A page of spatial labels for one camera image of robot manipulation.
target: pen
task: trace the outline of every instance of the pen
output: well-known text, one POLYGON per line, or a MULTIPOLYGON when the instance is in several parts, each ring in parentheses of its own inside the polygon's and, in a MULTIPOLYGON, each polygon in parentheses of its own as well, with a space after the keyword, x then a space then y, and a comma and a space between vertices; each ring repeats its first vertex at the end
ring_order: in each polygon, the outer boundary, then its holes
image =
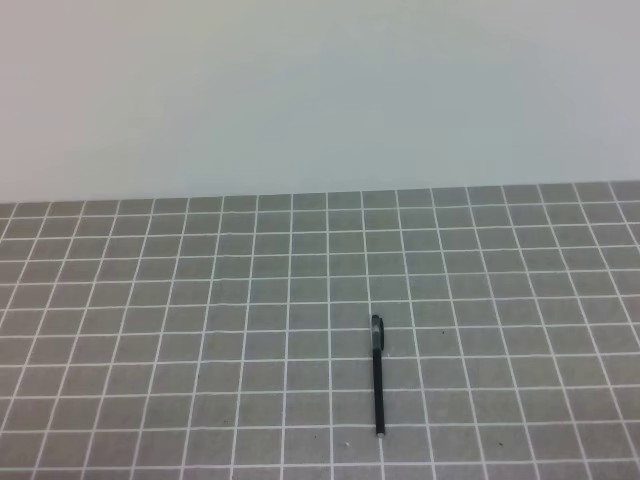
POLYGON ((382 394, 382 350, 384 350, 384 324, 378 315, 371 317, 371 344, 373 347, 373 399, 376 414, 376 436, 384 437, 384 399, 382 394))

